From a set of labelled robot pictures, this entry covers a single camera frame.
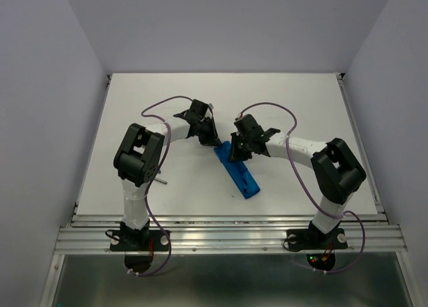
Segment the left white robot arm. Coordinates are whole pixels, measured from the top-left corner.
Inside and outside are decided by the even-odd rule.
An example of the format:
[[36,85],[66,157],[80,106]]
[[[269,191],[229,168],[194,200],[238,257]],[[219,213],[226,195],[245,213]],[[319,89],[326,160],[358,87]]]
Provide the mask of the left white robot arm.
[[133,249],[142,249],[148,244],[147,189],[163,165],[171,144],[196,137],[202,146],[221,145],[210,104],[193,99],[188,109],[167,119],[148,114],[149,110],[143,110],[142,117],[159,122],[149,126],[131,124],[113,160],[124,195],[120,228],[127,231],[125,240]]

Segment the blue cloth napkin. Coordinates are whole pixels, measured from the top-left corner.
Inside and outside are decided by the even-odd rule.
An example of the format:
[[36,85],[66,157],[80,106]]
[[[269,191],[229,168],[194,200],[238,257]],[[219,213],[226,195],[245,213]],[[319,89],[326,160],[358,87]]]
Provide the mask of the blue cloth napkin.
[[231,152],[230,142],[226,141],[221,146],[216,146],[214,148],[214,152],[245,199],[249,199],[260,192],[260,187],[244,162],[229,161],[229,155]]

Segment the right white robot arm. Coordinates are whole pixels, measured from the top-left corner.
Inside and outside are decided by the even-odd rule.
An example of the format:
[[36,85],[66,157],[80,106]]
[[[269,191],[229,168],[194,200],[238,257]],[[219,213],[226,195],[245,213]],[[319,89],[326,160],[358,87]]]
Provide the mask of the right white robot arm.
[[[332,239],[348,200],[366,179],[366,172],[344,140],[319,142],[297,138],[277,128],[264,130],[247,114],[235,120],[231,134],[229,161],[247,161],[252,155],[286,159],[290,162],[304,192],[317,208],[308,230],[309,242],[322,247]],[[296,164],[312,169],[322,194],[320,202],[310,195],[299,176]]]

